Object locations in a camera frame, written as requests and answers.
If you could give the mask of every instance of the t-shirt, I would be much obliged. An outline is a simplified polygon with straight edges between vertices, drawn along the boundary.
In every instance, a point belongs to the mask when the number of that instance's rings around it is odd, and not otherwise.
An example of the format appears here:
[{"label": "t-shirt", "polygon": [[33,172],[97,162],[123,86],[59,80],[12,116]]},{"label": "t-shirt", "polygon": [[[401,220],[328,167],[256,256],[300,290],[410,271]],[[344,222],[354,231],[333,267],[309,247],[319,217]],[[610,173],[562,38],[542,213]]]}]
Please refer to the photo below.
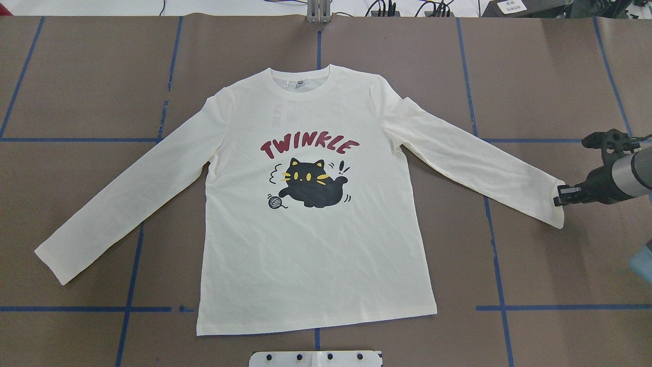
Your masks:
[{"label": "t-shirt", "polygon": [[562,181],[402,99],[381,76],[330,65],[267,69],[221,89],[36,254],[67,283],[210,162],[197,335],[432,315],[401,145],[562,227],[552,201]]}]

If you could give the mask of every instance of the neckline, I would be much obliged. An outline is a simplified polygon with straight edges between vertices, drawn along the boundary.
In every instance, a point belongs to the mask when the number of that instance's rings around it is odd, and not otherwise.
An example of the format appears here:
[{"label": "neckline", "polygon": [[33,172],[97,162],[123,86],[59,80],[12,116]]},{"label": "neckline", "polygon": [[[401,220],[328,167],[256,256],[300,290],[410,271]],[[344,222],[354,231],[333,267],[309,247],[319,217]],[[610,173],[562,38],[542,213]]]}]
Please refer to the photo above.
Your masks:
[{"label": "neckline", "polygon": [[[274,93],[275,95],[288,99],[291,101],[309,101],[315,99],[327,93],[334,85],[337,78],[337,67],[334,65],[328,65],[324,69],[313,70],[313,71],[302,71],[302,72],[286,72],[286,71],[276,71],[272,68],[267,68],[262,72],[263,81],[267,88]],[[283,80],[289,80],[290,82],[298,82],[299,80],[305,79],[323,79],[326,78],[324,84],[313,89],[312,91],[307,91],[303,93],[294,93],[290,92],[283,87],[279,86],[274,79],[279,78]]]}]

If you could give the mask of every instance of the white floor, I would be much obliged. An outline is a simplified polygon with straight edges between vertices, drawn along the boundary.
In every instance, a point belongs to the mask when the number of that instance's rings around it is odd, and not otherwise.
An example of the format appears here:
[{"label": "white floor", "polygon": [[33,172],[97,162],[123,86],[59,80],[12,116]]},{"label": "white floor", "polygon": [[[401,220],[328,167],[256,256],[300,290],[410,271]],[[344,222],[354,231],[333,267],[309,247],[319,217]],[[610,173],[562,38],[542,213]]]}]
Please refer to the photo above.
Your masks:
[{"label": "white floor", "polygon": [[[151,16],[163,9],[164,0],[0,0],[14,15],[56,16]],[[163,15],[179,16],[194,12],[211,15],[285,15],[306,14],[306,5],[297,2],[270,3],[264,0],[165,0]],[[374,0],[333,0],[333,12],[364,16]],[[488,0],[480,0],[484,11]],[[414,16],[420,0],[398,0],[396,9],[402,16]],[[479,16],[477,0],[454,0],[451,9],[456,16]],[[649,8],[630,7],[630,13],[652,18]]]}]

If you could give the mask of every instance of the blue tape grid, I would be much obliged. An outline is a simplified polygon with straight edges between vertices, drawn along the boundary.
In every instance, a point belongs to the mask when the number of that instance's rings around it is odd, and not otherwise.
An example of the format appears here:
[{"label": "blue tape grid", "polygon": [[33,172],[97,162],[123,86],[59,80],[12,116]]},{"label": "blue tape grid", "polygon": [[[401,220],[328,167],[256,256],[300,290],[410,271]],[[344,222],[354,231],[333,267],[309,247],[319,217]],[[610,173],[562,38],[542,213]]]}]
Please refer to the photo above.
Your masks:
[{"label": "blue tape grid", "polygon": [[[11,102],[7,108],[7,113],[3,120],[2,127],[0,128],[0,142],[160,142],[162,140],[162,132],[165,124],[166,112],[169,100],[165,100],[163,104],[163,111],[161,122],[158,130],[158,136],[156,138],[3,138],[5,129],[7,128],[7,123],[11,115],[12,108],[18,96],[22,80],[27,72],[31,56],[34,52],[35,46],[37,44],[38,37],[40,35],[45,17],[41,17],[37,31],[35,33],[32,45],[29,49],[29,53],[26,57],[23,69],[21,71],[18,83],[16,84],[16,89],[14,90]],[[456,19],[458,37],[460,42],[460,54],[462,57],[462,66],[464,70],[464,81],[466,84],[466,91],[469,103],[469,115],[471,117],[471,122],[473,125],[473,134],[478,136],[477,125],[475,119],[475,109],[473,107],[473,98],[471,95],[471,84],[469,81],[469,73],[466,62],[466,53],[464,50],[464,40],[462,36],[462,25],[460,19]],[[170,63],[170,75],[168,78],[168,91],[171,91],[172,80],[174,74],[174,67],[177,57],[177,51],[179,47],[179,39],[181,36],[181,29],[183,24],[183,17],[179,17],[179,23],[177,25],[177,35],[175,39],[174,51]],[[623,117],[623,122],[627,128],[628,134],[631,133],[629,122],[625,114],[620,95],[616,88],[613,75],[611,73],[611,68],[609,66],[608,60],[606,58],[606,53],[604,51],[604,46],[602,43],[602,37],[600,35],[600,29],[597,22],[597,19],[593,19],[593,25],[595,27],[596,37],[599,43],[600,52],[602,55],[602,60],[606,68],[607,75],[609,77],[612,89],[618,107],[620,109],[621,115]],[[317,34],[317,69],[321,68],[321,31],[318,31]],[[577,144],[581,142],[581,139],[519,139],[519,138],[485,138],[484,141],[489,143],[571,143]],[[505,304],[505,297],[502,287],[502,280],[500,274],[500,265],[498,259],[498,253],[496,249],[496,238],[494,235],[494,227],[492,222],[491,209],[489,205],[489,200],[487,197],[484,197],[484,207],[485,213],[487,216],[490,234],[491,234],[491,245],[494,252],[494,272],[496,276],[496,285],[499,296],[498,306],[476,306],[476,311],[500,311],[502,320],[503,320],[503,331],[505,337],[505,345],[507,347],[507,356],[509,361],[509,366],[514,366],[513,354],[511,349],[511,338],[509,336],[509,324],[507,322],[507,311],[551,311],[551,310],[652,310],[652,304],[577,304],[577,305],[521,305],[521,306],[509,306]],[[129,315],[133,312],[172,312],[172,307],[133,307],[133,295],[136,286],[136,277],[138,274],[138,264],[140,262],[140,254],[142,249],[142,242],[144,237],[144,222],[140,225],[140,231],[138,236],[138,245],[136,246],[136,254],[134,257],[134,265],[132,268],[132,277],[130,280],[129,292],[127,296],[127,302],[125,307],[104,307],[104,306],[0,306],[0,312],[124,312],[125,316],[123,319],[123,327],[121,331],[120,342],[118,346],[117,356],[115,365],[120,366],[122,361],[122,355],[125,346],[126,332],[128,329]],[[187,309],[184,306],[179,307],[179,312],[194,312],[194,310]],[[314,329],[314,343],[315,350],[321,350],[321,336],[320,329]]]},{"label": "blue tape grid", "polygon": [[602,44],[602,35],[600,34],[600,26],[598,25],[598,18],[593,17],[593,27],[595,28],[595,36],[598,38],[598,45],[600,46],[600,54],[602,55],[602,61],[604,62],[604,68],[607,71],[609,76],[609,83],[612,85],[612,90],[614,91],[615,101],[618,103],[618,109],[620,109],[620,115],[623,117],[623,122],[625,123],[625,128],[627,129],[627,134],[632,136],[632,129],[629,127],[629,121],[627,121],[627,115],[625,115],[625,109],[623,108],[623,103],[620,99],[620,94],[618,93],[618,88],[615,86],[614,76],[611,73],[611,67],[609,66],[609,61],[607,60],[607,55],[604,52],[604,45]]},{"label": "blue tape grid", "polygon": [[582,311],[652,310],[652,304],[527,304],[520,306],[475,306],[476,311]]},{"label": "blue tape grid", "polygon": [[[469,100],[469,114],[473,124],[473,135],[478,137],[478,129],[475,123],[475,109],[473,107],[473,98],[471,97],[471,83],[469,81],[469,69],[466,63],[466,53],[464,52],[464,37],[462,36],[462,24],[459,18],[457,22],[457,35],[460,40],[460,55],[462,57],[462,68],[464,70],[464,82],[466,83],[466,95]],[[498,250],[496,249],[496,237],[494,236],[494,222],[492,221],[491,208],[489,207],[489,198],[483,195],[484,212],[489,222],[489,232],[491,234],[491,247],[494,252],[494,275],[496,277],[496,287],[498,290],[498,306],[503,321],[503,337],[505,338],[505,348],[507,349],[507,362],[509,367],[514,367],[514,355],[512,353],[512,339],[509,336],[509,323],[507,321],[507,311],[505,309],[505,295],[503,293],[503,282],[500,276],[500,263],[498,261]]]},{"label": "blue tape grid", "polygon": [[138,245],[136,246],[136,255],[134,256],[134,267],[131,270],[131,281],[129,282],[129,293],[126,298],[125,318],[123,319],[123,327],[120,333],[120,342],[118,343],[118,352],[115,358],[115,367],[120,367],[122,364],[122,354],[125,350],[126,330],[129,326],[129,315],[131,314],[131,303],[134,299],[134,289],[136,288],[136,276],[138,275],[138,263],[140,262],[140,251],[143,247],[144,231],[143,227],[145,222],[140,223],[140,231],[138,233]]},{"label": "blue tape grid", "polygon": [[23,64],[23,70],[20,71],[20,76],[18,77],[18,83],[16,83],[16,89],[14,89],[14,94],[11,96],[11,101],[9,101],[9,107],[7,107],[7,113],[2,122],[2,127],[0,127],[0,138],[5,134],[5,129],[9,123],[9,117],[11,116],[11,110],[14,108],[14,103],[18,97],[18,92],[20,90],[20,85],[23,84],[23,78],[25,78],[25,73],[27,72],[27,67],[29,66],[29,61],[32,59],[32,54],[34,53],[34,48],[37,45],[38,36],[40,35],[41,29],[43,29],[43,22],[45,22],[45,17],[42,16],[39,23],[36,34],[34,34],[34,39],[32,40],[32,45],[29,47],[29,52],[25,58],[25,63]]}]

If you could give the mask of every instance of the sleeve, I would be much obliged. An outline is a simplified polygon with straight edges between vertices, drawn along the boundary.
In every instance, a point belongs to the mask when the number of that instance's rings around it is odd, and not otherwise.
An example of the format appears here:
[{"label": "sleeve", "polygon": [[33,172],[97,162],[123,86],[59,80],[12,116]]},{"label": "sleeve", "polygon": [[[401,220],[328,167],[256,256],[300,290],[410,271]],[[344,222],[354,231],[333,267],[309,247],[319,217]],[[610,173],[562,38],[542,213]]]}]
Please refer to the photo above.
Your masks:
[{"label": "sleeve", "polygon": [[232,109],[226,89],[208,98],[36,248],[62,285],[200,176],[224,139]]},{"label": "sleeve", "polygon": [[553,203],[563,181],[427,113],[411,99],[401,99],[380,76],[371,97],[396,147],[404,145],[433,169],[480,194],[563,227],[563,209]]}]

